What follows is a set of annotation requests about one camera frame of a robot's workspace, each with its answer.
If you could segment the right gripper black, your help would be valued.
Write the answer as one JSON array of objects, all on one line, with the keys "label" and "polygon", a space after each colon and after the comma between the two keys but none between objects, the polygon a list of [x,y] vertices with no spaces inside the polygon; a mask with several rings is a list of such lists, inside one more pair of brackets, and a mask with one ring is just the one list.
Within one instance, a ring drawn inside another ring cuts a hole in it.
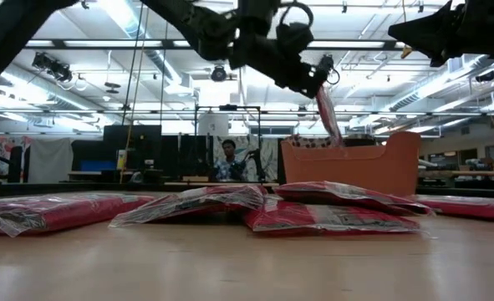
[{"label": "right gripper black", "polygon": [[494,56],[494,0],[466,0],[454,8],[448,1],[435,13],[391,25],[388,35],[430,58],[430,66],[441,67],[450,58],[448,40],[456,33],[463,54]]}]

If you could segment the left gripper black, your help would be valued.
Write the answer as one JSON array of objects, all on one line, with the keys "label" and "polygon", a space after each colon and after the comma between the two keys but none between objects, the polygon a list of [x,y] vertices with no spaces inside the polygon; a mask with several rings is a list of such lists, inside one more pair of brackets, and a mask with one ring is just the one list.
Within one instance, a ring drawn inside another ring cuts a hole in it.
[{"label": "left gripper black", "polygon": [[329,75],[326,64],[308,67],[299,54],[291,54],[277,42],[256,34],[235,39],[228,60],[233,69],[249,66],[271,78],[276,86],[309,99],[317,95]]}]

